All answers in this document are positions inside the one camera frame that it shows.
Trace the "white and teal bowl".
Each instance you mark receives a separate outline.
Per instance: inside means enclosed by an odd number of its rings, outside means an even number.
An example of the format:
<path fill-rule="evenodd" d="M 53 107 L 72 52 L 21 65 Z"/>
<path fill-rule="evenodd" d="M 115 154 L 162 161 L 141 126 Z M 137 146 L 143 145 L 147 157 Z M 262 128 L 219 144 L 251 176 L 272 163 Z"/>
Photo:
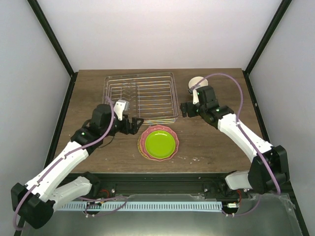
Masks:
<path fill-rule="evenodd" d="M 208 86 L 208 80 L 204 80 L 203 77 L 201 76 L 196 76 L 196 77 L 193 77 L 192 79 L 190 79 L 189 83 L 188 83 L 188 91 L 190 94 L 192 94 L 192 90 L 191 88 L 193 86 L 195 86 L 198 82 L 202 81 L 197 87 L 204 87 L 204 86 Z"/>

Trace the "chrome wire dish rack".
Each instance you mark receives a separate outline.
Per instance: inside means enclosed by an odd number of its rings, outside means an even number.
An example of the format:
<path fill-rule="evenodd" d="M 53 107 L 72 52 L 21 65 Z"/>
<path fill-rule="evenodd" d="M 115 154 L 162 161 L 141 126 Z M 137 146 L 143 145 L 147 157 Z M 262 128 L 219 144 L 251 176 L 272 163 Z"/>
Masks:
<path fill-rule="evenodd" d="M 129 117 L 146 125 L 174 123 L 179 115 L 175 78 L 171 72 L 108 76 L 103 96 L 129 102 Z"/>

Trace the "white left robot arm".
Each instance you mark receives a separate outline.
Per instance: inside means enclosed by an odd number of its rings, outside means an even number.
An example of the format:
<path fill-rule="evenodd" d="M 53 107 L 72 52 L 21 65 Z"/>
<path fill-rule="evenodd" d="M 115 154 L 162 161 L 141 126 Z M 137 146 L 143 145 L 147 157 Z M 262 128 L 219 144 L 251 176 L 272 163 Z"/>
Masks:
<path fill-rule="evenodd" d="M 34 229 L 39 229 L 63 205 L 86 195 L 94 199 L 100 194 L 101 187 L 90 173 L 84 173 L 63 186 L 60 183 L 103 144 L 105 137 L 138 132 L 144 120 L 138 117 L 129 119 L 124 114 L 128 106 L 129 103 L 124 100 L 97 105 L 92 117 L 74 133 L 55 160 L 26 184 L 16 183 L 11 188 L 13 226 L 16 230 L 23 230 L 17 225 L 18 216 Z"/>

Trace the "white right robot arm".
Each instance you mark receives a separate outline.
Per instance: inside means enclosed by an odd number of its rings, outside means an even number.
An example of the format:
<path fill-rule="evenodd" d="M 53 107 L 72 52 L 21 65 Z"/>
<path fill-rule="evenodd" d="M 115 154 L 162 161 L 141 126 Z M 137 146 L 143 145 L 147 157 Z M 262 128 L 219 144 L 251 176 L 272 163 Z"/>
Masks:
<path fill-rule="evenodd" d="M 225 177 L 219 193 L 230 198 L 237 189 L 253 190 L 258 194 L 280 193 L 280 186 L 290 180 L 287 152 L 263 140 L 238 118 L 228 106 L 220 106 L 214 89 L 203 86 L 194 89 L 193 100 L 180 104 L 183 117 L 200 116 L 206 123 L 228 136 L 250 160 L 248 171 L 236 171 Z"/>

